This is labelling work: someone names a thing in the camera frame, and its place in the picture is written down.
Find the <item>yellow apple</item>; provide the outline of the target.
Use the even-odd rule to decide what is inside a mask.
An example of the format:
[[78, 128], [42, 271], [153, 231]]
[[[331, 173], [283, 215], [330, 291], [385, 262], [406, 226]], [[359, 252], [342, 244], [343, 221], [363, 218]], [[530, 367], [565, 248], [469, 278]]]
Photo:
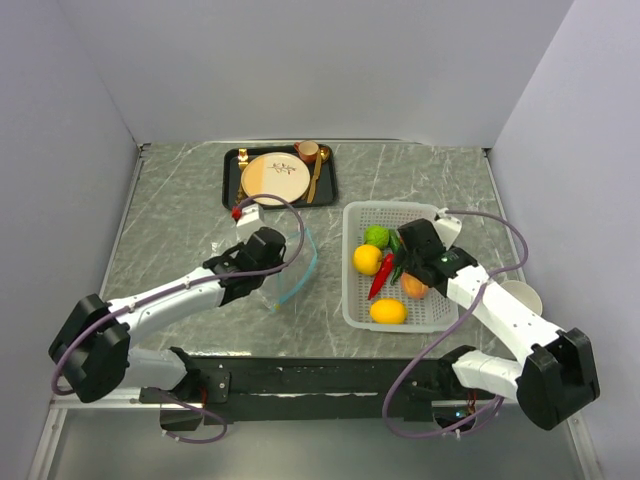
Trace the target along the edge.
[[352, 256], [354, 268], [363, 275], [374, 276], [383, 261], [382, 251], [374, 245], [363, 244], [358, 246]]

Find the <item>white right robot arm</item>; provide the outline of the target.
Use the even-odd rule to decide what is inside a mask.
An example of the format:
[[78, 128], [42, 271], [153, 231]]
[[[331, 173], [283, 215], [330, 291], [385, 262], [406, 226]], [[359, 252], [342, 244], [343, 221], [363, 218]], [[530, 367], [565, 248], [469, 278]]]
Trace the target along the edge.
[[478, 261], [454, 246], [440, 214], [399, 229], [405, 271], [475, 316], [511, 352], [512, 359], [462, 346], [438, 362], [435, 385], [460, 398], [481, 390], [518, 403], [537, 427], [551, 430], [600, 395], [591, 341], [544, 320], [496, 283]]

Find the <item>peach fruit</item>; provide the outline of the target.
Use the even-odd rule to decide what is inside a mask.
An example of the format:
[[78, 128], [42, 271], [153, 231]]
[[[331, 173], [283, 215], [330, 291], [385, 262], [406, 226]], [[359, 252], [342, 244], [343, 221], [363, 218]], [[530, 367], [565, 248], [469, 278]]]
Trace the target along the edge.
[[423, 299], [429, 290], [427, 285], [408, 273], [401, 275], [400, 284], [404, 293], [412, 299]]

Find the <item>clear zip top bag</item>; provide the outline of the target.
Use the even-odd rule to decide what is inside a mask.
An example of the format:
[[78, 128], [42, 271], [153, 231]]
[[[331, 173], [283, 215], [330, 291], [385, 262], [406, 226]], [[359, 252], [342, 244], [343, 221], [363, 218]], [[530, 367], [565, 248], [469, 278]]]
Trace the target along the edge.
[[[297, 248], [300, 240], [298, 226], [285, 226], [284, 223], [276, 224], [275, 227], [286, 239], [286, 251], [284, 261], [289, 261]], [[225, 233], [221, 240], [212, 242], [211, 249], [215, 255], [221, 254], [224, 250], [238, 243], [236, 233]], [[280, 310], [283, 304], [291, 300], [299, 293], [304, 285], [312, 277], [318, 261], [318, 253], [309, 227], [304, 229], [304, 245], [298, 256], [291, 262], [290, 266], [282, 272], [270, 276], [257, 290], [256, 295], [262, 303], [275, 312]]]

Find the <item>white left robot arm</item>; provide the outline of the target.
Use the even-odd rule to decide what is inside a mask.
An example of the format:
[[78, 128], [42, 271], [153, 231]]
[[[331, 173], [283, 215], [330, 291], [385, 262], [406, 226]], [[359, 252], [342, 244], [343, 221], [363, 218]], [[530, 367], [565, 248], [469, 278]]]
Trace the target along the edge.
[[139, 348], [146, 337], [196, 313], [251, 294], [285, 262], [285, 237], [270, 227], [255, 231], [184, 277], [128, 298], [82, 298], [49, 347], [54, 376], [68, 394], [92, 403], [118, 387], [156, 388], [172, 399], [191, 399], [202, 385], [195, 361], [181, 348]]

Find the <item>yellow lemon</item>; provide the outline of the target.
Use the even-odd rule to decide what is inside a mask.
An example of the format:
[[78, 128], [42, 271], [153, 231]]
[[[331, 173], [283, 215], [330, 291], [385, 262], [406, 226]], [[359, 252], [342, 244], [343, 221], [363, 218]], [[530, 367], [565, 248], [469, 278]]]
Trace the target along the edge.
[[369, 309], [371, 319], [381, 325], [400, 325], [408, 317], [406, 306], [393, 298], [382, 298], [374, 302]]

